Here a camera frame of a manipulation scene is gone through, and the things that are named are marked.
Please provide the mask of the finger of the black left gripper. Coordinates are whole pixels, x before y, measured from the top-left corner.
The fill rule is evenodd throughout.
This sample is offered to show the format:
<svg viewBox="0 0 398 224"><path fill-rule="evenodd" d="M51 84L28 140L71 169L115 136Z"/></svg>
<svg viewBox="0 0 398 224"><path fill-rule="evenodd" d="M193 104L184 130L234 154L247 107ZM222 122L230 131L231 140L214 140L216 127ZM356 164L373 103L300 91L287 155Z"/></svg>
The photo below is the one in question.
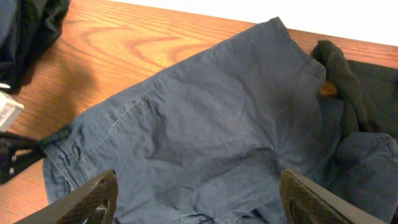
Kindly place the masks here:
<svg viewBox="0 0 398 224"><path fill-rule="evenodd" d="M38 140L9 131L1 132L1 184L44 157Z"/></svg>

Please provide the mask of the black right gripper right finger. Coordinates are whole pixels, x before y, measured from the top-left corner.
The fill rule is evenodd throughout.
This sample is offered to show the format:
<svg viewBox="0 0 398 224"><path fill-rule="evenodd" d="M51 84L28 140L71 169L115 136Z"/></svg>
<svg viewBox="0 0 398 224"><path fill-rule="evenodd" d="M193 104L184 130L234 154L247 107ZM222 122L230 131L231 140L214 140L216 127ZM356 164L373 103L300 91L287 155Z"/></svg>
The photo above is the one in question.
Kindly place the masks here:
<svg viewBox="0 0 398 224"><path fill-rule="evenodd" d="M288 224L386 224L291 169L279 190Z"/></svg>

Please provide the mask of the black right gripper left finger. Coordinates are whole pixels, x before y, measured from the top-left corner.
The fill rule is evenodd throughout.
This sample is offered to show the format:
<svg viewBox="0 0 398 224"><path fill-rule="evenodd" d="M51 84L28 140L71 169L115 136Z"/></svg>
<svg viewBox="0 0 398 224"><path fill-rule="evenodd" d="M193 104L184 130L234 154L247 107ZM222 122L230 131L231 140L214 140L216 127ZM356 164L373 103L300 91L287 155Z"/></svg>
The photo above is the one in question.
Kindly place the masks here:
<svg viewBox="0 0 398 224"><path fill-rule="evenodd" d="M116 173L107 170L16 224L109 224L113 222L117 197Z"/></svg>

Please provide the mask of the blue denim shorts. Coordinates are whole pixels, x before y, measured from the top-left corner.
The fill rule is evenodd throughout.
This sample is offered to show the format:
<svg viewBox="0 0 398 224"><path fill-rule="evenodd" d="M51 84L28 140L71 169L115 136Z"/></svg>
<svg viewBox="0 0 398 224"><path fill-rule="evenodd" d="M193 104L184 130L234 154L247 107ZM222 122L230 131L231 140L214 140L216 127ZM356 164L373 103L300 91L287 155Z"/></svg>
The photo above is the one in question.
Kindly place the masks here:
<svg viewBox="0 0 398 224"><path fill-rule="evenodd" d="M397 139L343 136L344 107L325 67L274 18L42 140L47 199L112 169L115 223L285 223L279 185L288 168L390 222Z"/></svg>

